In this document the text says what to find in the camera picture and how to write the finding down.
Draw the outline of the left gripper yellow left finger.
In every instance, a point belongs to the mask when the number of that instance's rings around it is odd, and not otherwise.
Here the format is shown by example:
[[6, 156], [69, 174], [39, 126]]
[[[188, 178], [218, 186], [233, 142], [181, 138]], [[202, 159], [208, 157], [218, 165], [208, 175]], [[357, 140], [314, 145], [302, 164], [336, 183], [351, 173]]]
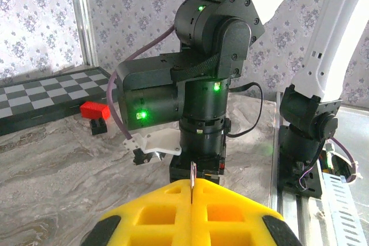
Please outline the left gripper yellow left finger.
[[190, 180], [178, 180], [113, 208], [81, 245], [192, 245]]

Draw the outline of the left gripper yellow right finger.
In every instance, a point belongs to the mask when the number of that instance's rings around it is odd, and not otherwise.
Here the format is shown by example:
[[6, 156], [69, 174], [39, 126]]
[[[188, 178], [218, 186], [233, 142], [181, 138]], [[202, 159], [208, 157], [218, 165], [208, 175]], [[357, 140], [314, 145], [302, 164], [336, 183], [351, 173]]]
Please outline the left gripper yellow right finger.
[[205, 179], [191, 190], [192, 245], [301, 245], [275, 210]]

